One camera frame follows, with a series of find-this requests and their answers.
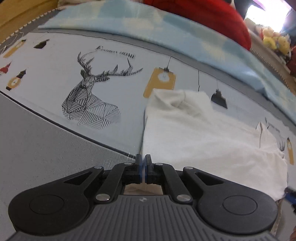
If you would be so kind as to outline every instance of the white cloth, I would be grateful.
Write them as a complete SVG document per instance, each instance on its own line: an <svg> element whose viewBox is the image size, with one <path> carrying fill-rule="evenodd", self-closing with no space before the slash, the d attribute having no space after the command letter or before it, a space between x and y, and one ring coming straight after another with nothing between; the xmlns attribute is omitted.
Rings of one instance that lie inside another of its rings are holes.
<svg viewBox="0 0 296 241"><path fill-rule="evenodd" d="M176 170L192 166L279 200L287 164L266 126L213 110L204 92L154 89L145 110L143 155Z"/></svg>

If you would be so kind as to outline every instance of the red pillow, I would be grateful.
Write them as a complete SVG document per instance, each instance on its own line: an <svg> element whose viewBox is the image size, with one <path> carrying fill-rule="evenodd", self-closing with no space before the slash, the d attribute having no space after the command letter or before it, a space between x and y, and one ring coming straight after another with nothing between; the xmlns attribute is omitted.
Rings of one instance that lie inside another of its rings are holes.
<svg viewBox="0 0 296 241"><path fill-rule="evenodd" d="M247 50L251 37L239 13L223 0L144 0L147 5L189 18L231 38Z"/></svg>

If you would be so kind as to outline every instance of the wooden bed frame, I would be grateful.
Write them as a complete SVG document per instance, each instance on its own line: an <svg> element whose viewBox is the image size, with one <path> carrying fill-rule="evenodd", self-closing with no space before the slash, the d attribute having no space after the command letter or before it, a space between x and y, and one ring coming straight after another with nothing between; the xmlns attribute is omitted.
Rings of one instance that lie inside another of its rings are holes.
<svg viewBox="0 0 296 241"><path fill-rule="evenodd" d="M57 0L4 0L0 3L0 43L31 20L56 7Z"/></svg>

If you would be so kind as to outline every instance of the deer print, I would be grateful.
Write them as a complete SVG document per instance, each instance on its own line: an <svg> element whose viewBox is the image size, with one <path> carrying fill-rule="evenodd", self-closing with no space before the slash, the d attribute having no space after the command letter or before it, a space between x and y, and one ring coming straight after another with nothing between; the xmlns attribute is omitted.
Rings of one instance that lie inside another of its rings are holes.
<svg viewBox="0 0 296 241"><path fill-rule="evenodd" d="M90 63L94 59L85 62L86 54L79 53L78 63L83 67L80 74L83 80L69 93L62 104L62 110L65 117L69 120L77 120L77 125L86 125L96 129L102 129L120 119L120 111L116 105L106 103L93 95L91 89L96 82L107 81L109 76L129 76L140 72L143 68L132 72L133 67L128 60L129 68L117 72L118 65L112 71L103 71L98 75L91 73Z"/></svg>

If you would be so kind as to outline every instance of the light blue blanket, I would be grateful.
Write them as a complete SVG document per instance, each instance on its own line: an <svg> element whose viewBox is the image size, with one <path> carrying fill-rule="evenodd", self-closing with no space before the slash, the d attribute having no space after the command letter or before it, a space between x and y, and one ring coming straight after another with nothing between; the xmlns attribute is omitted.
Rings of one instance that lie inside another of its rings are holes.
<svg viewBox="0 0 296 241"><path fill-rule="evenodd" d="M296 97L249 51L186 18L125 0L69 7L39 28L129 36L164 46L220 69L262 93L296 124Z"/></svg>

